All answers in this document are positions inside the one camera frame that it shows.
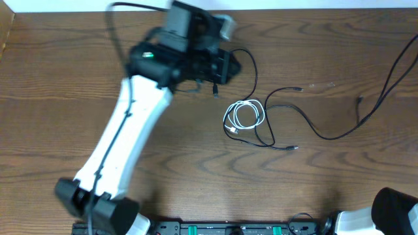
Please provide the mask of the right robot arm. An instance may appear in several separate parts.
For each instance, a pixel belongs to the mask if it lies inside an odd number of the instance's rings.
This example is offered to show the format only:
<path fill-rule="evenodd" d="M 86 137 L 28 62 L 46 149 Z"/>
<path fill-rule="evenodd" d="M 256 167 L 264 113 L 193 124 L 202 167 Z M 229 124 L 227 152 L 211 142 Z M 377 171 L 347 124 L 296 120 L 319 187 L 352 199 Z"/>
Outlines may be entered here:
<path fill-rule="evenodd" d="M 385 187 L 377 193 L 370 207 L 331 215 L 321 233 L 417 235 L 417 197 Z"/>

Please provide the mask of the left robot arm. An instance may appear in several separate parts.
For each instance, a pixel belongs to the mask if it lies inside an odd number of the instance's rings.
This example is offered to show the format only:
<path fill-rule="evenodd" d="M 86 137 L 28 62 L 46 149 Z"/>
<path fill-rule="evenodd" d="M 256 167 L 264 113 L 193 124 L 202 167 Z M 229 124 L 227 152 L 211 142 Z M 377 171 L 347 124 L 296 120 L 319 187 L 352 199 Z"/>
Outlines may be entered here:
<path fill-rule="evenodd" d="M 84 234 L 145 234 L 150 220 L 127 197 L 129 184 L 154 125 L 186 80 L 227 84 L 241 69 L 220 44 L 236 23 L 181 1 L 165 10 L 154 27 L 124 52 L 114 24 L 114 5 L 105 11 L 106 28 L 125 73 L 115 109 L 93 153 L 72 179 L 61 178 L 55 193 L 67 211 L 84 221 Z"/>

